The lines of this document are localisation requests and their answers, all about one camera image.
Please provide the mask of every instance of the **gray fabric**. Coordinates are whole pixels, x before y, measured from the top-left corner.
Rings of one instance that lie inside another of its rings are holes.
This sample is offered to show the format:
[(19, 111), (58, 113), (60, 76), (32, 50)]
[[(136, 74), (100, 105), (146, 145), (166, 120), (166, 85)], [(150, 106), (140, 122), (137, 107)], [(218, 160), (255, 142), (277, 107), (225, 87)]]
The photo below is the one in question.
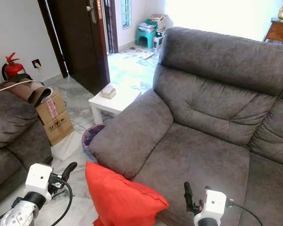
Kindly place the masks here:
[(21, 162), (12, 153), (0, 148), (0, 184), (21, 167)]
[(29, 170), (29, 167), (51, 156), (50, 143), (40, 120), (35, 121), (6, 148)]
[(37, 120), (37, 111), (12, 93), (0, 92), (0, 147), (5, 147)]
[[(283, 45), (172, 28), (153, 88), (95, 137), (90, 152), (100, 163), (160, 192), (170, 207), (159, 216), (170, 226), (192, 225), (184, 181), (194, 200), (208, 185), (245, 202), (265, 226), (283, 225)], [(259, 154), (249, 171), (246, 148)], [(258, 225), (235, 207), (221, 225), (239, 219)]]
[(250, 148), (283, 164), (283, 100), (278, 99), (252, 137)]
[(174, 120), (238, 145), (246, 145), (275, 97), (157, 65), (155, 92)]
[(283, 45), (175, 27), (162, 65), (273, 96), (283, 90)]
[(27, 171), (22, 166), (17, 171), (13, 172), (13, 174), (0, 185), (0, 201), (25, 182), (26, 176)]
[[(184, 181), (190, 182), (196, 201), (205, 197), (204, 188), (210, 186), (241, 203), (248, 165), (246, 148), (174, 123), (133, 181), (150, 186), (166, 197), (170, 207), (165, 211), (175, 215), (179, 225), (189, 225), (187, 221), (192, 225), (192, 215), (185, 211)], [(240, 213), (239, 209), (226, 209), (222, 226), (237, 226)]]
[(89, 152), (100, 165), (132, 178), (172, 122), (167, 105), (149, 90), (91, 141)]
[[(283, 226), (283, 165), (250, 155), (244, 206), (255, 212), (264, 226)], [(242, 213), (239, 226), (256, 225), (259, 223), (249, 213)]]
[(0, 92), (0, 201), (25, 181), (25, 168), (50, 156), (36, 110), (10, 92)]

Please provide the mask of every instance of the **stack of books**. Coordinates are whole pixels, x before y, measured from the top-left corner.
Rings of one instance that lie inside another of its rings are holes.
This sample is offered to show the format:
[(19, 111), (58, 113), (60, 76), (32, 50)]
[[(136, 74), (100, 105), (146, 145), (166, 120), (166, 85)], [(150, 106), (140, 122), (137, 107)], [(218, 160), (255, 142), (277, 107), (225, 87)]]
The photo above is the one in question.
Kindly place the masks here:
[(147, 23), (141, 23), (139, 24), (138, 29), (142, 32), (146, 33), (153, 33), (155, 30), (155, 25), (147, 24)]
[(153, 14), (149, 21), (157, 22), (158, 29), (164, 29), (165, 27), (165, 15), (164, 14)]

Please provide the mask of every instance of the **brown box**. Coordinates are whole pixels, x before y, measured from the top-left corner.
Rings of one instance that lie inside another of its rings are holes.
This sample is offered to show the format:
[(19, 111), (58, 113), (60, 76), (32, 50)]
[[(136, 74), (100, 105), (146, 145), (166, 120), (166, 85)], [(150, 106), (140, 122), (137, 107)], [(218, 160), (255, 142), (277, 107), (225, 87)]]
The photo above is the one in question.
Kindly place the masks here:
[(51, 99), (40, 104), (36, 109), (43, 125), (46, 125), (66, 110), (61, 94), (56, 91), (53, 91)]
[(44, 129), (52, 146), (74, 131), (67, 111), (44, 125)]

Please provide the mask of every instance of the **fire extinguisher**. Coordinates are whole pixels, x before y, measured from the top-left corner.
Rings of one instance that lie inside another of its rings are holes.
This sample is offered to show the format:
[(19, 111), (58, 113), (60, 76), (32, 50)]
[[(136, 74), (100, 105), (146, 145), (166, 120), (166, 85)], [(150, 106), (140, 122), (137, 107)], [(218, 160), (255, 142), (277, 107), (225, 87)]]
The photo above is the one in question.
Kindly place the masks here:
[(15, 53), (12, 53), (10, 56), (6, 57), (8, 64), (2, 66), (2, 76), (4, 80), (15, 77), (17, 74), (26, 73), (22, 64), (15, 63), (14, 61), (18, 59), (12, 59)]

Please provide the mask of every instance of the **electrical outlet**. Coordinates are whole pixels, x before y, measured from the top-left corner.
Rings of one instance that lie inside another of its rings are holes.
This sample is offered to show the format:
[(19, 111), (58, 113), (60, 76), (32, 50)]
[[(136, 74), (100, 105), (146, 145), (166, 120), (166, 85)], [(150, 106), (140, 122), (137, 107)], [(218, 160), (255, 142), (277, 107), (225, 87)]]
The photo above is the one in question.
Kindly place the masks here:
[(32, 63), (33, 63), (33, 67), (34, 67), (34, 68), (39, 68), (39, 67), (41, 67), (41, 63), (40, 63), (40, 60), (39, 60), (39, 59), (33, 60)]

